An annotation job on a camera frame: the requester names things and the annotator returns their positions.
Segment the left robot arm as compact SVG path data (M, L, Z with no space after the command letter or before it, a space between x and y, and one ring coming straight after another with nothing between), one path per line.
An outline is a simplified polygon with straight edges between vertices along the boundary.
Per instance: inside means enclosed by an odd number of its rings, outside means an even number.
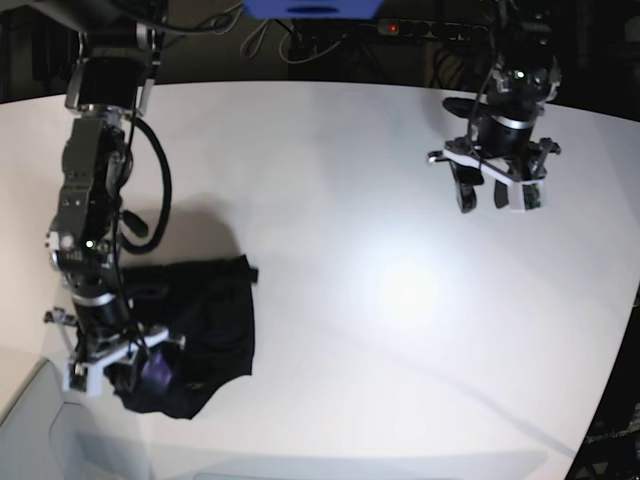
M546 137L533 140L537 120L561 84L552 49L551 5L547 1L499 1L490 33L490 63L476 96L447 97L444 109L465 120L466 131L428 155L446 163L460 211L477 206L477 187L494 181L498 209L514 212L546 204L546 161L561 146Z

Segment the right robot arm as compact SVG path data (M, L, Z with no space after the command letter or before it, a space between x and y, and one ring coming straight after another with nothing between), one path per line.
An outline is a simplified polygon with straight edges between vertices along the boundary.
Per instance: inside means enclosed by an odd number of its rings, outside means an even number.
M65 106L75 119L62 154L63 183L46 236L53 267L70 291L72 312L45 318L74 328L63 372L67 390L96 396L105 378L132 388L140 362L169 338L131 313L119 257L144 255L161 242L172 180L166 154L143 116L160 66L168 5L164 1L37 1L34 8L79 36ZM150 229L121 195L134 164L135 132L149 140L161 168L162 205Z

